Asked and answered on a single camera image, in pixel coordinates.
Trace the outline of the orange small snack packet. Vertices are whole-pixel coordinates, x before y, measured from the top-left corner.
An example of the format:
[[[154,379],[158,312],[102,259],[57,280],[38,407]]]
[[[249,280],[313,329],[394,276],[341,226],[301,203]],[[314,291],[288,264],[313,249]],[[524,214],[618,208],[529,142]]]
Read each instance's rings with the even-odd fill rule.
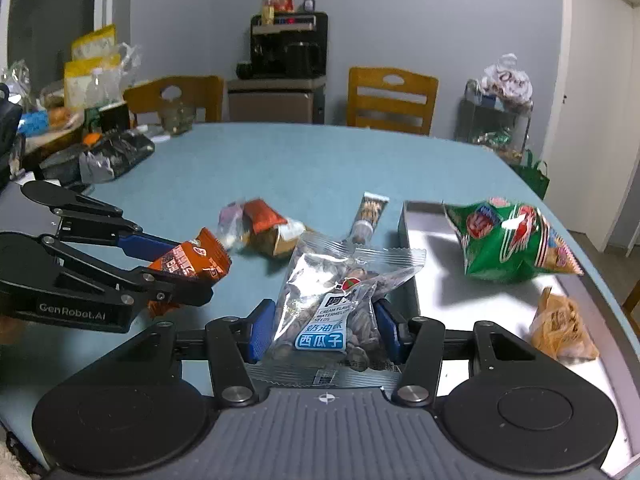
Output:
[[[183,278],[197,278],[213,287],[228,275],[231,265],[232,260],[221,242],[209,229],[203,228],[197,237],[155,259],[149,268]]]

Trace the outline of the clear sunflower seeds bag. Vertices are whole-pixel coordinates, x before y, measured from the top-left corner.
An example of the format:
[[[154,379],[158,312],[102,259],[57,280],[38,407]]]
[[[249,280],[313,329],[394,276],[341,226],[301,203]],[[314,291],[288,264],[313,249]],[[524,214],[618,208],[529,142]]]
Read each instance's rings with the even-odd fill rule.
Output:
[[[374,304],[423,269],[422,249],[299,237],[280,289],[272,341],[250,374],[275,387],[371,385],[395,378]]]

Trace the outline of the red orange long snack bar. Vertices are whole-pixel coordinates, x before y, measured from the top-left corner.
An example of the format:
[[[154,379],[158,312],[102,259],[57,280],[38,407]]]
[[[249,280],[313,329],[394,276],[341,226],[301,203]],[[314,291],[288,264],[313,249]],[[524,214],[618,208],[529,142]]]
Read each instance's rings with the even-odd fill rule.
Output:
[[[247,223],[244,242],[270,258],[291,255],[299,237],[307,231],[303,222],[282,216],[261,198],[243,205],[243,219]]]

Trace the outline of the long dark cartoon snack tube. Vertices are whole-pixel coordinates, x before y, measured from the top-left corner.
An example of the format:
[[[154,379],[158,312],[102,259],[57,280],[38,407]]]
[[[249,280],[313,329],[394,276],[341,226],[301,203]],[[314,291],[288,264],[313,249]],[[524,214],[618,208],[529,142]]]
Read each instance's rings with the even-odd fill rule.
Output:
[[[389,201],[387,196],[364,192],[346,240],[357,245],[369,244]]]

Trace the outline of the green shrimp chips bag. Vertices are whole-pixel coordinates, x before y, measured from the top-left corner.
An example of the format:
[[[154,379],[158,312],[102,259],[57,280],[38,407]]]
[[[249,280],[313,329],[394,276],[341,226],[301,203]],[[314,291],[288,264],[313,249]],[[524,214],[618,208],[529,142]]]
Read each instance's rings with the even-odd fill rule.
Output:
[[[521,283],[540,274],[582,274],[574,252],[539,208],[493,197],[445,205],[462,248],[464,274],[494,283]]]

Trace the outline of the yellow peanut snack bag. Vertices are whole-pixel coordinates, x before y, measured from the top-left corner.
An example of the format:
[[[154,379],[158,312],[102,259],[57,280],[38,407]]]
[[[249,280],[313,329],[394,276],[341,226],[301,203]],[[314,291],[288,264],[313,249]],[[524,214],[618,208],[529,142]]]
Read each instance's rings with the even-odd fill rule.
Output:
[[[594,361],[600,352],[590,337],[577,302],[546,287],[529,326],[530,344],[562,363]]]

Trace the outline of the orange fruit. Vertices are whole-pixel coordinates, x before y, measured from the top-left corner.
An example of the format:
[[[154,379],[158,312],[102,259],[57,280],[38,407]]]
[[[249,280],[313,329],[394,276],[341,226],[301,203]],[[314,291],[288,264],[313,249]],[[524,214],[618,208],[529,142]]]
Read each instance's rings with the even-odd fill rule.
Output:
[[[82,139],[82,143],[87,146],[93,146],[94,144],[97,144],[98,142],[100,142],[102,138],[103,138],[102,133],[90,132],[84,136],[84,138]]]

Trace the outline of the glass bowl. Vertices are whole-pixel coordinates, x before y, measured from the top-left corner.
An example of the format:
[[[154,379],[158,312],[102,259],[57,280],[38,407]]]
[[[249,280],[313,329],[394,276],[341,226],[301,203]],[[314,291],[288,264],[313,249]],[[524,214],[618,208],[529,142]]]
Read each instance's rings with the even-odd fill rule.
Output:
[[[196,108],[183,102],[169,104],[158,112],[160,124],[170,136],[190,131],[196,118]]]

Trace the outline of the wooden chair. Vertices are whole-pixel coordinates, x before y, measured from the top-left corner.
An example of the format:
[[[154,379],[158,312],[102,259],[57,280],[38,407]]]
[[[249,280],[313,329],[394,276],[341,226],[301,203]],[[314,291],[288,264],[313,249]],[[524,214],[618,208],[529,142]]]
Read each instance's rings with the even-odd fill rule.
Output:
[[[439,81],[393,67],[352,67],[346,124],[429,136]]]
[[[128,88],[122,96],[134,116],[184,104],[204,110],[204,122],[221,122],[224,80],[215,75],[169,76]]]

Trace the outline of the yellow snack bags stack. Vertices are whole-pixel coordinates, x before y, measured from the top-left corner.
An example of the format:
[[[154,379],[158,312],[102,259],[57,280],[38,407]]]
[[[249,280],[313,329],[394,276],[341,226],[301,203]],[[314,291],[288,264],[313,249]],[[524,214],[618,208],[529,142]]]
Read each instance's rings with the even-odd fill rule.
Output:
[[[90,110],[119,102],[133,50],[117,40],[113,24],[74,40],[72,59],[64,65],[64,105]]]

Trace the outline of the beige cabinet under dispenser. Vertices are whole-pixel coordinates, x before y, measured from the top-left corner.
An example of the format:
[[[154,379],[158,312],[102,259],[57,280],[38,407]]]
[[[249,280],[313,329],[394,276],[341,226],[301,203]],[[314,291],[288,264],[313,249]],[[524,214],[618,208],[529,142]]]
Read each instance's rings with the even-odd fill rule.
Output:
[[[227,96],[232,122],[324,124],[325,76],[230,80]]]

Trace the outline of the glass shelf cart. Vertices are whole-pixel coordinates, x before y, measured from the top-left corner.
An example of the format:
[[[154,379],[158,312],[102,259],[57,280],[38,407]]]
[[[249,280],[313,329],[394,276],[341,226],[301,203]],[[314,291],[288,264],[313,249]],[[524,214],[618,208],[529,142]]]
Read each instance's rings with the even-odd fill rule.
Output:
[[[459,103],[454,140],[484,146],[509,165],[519,165],[525,154],[533,107],[486,94],[469,79]]]

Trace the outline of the middle wooden chair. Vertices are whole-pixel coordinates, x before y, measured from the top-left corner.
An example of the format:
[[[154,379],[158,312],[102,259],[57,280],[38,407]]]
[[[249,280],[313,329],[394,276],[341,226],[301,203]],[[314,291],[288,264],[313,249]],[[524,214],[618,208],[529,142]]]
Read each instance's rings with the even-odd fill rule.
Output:
[[[352,67],[346,124],[429,136],[439,81],[393,67]]]

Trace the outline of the black water dispenser machine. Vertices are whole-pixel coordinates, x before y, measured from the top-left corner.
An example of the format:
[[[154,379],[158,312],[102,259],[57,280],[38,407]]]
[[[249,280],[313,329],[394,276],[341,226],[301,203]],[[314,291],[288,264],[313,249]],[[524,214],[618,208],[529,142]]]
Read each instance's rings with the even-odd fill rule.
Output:
[[[250,59],[236,64],[239,79],[314,79],[326,76],[329,17],[324,12],[277,12],[273,23],[250,19]]]

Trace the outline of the white Dove plastic bag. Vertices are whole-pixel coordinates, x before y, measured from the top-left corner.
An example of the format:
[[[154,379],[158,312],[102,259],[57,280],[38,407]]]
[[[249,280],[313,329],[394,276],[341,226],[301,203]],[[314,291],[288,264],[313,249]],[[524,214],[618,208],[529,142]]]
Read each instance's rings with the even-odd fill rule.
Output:
[[[514,53],[501,55],[496,64],[485,68],[480,88],[488,96],[498,96],[512,104],[533,104],[533,84],[527,73],[518,69],[518,57]]]

